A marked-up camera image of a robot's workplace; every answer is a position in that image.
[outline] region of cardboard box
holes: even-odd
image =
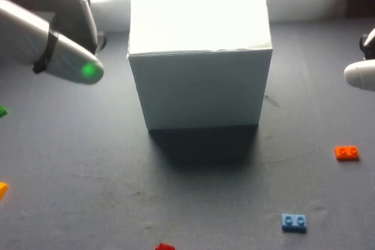
[[[147,128],[258,124],[265,0],[132,0],[128,57]]]

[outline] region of gray cloth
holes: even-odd
[[[373,26],[272,25],[256,131],[148,133],[125,34],[94,86],[0,62],[0,249],[373,249],[375,93],[343,79]],[[306,214],[307,234],[284,234],[281,213]]]

